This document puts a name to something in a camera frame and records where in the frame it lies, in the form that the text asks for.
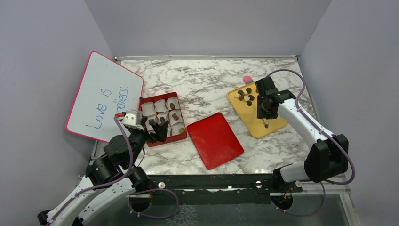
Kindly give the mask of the milk chocolate rectangle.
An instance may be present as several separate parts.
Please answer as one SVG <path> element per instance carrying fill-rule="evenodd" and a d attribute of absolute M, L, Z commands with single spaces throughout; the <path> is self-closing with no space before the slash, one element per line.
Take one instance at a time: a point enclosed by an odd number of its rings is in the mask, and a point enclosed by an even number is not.
<path fill-rule="evenodd" d="M 172 118 L 176 121 L 176 120 L 178 120 L 179 119 L 179 116 L 177 115 L 177 114 L 172 114 Z"/>

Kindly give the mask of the red chocolate box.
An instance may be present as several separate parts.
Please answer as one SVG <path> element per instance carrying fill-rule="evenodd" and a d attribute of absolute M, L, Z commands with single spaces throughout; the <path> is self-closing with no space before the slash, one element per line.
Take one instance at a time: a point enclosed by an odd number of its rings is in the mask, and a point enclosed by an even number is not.
<path fill-rule="evenodd" d="M 154 121 L 157 124 L 168 121 L 166 141 L 158 141 L 156 143 L 147 142 L 149 147 L 184 140 L 188 137 L 178 94 L 176 92 L 141 98 L 139 101 L 139 110 L 141 110 L 143 116 L 147 118 L 145 127 L 149 132 L 154 132 L 153 127 L 150 125 L 150 121 Z"/>

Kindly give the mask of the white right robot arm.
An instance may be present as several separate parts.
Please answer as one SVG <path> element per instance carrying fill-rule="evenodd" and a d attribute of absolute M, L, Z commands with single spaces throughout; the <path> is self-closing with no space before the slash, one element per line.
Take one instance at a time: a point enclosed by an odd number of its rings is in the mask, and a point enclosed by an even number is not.
<path fill-rule="evenodd" d="M 257 117 L 264 120 L 282 117 L 310 149 L 305 161 L 274 170 L 271 185 L 276 191 L 284 191 L 290 182 L 319 183 L 348 170 L 349 141 L 346 136 L 325 129 L 302 108 L 291 91 L 279 91 L 271 77 L 260 79 L 255 85 L 258 90 Z"/>

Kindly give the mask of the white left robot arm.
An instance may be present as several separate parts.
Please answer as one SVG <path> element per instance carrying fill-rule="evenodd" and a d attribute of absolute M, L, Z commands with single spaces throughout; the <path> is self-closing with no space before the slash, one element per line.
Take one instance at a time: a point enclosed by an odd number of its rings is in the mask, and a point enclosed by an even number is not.
<path fill-rule="evenodd" d="M 148 131 L 139 111 L 126 111 L 113 118 L 121 131 L 104 147 L 76 188 L 54 209 L 38 214 L 42 226 L 83 226 L 94 214 L 130 192 L 150 193 L 150 179 L 135 164 L 146 142 L 165 142 L 169 122 L 150 120 Z"/>

